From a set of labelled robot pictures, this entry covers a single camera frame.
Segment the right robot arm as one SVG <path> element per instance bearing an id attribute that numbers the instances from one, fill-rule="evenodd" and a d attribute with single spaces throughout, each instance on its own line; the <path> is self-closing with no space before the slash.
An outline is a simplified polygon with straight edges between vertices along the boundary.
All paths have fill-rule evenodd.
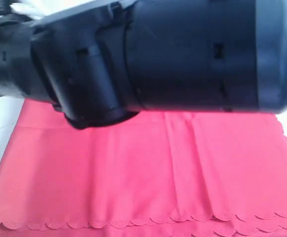
<path id="1" fill-rule="evenodd" d="M 287 108 L 287 0 L 94 0 L 37 20 L 11 5 L 0 97 L 50 103 L 77 129 Z"/>

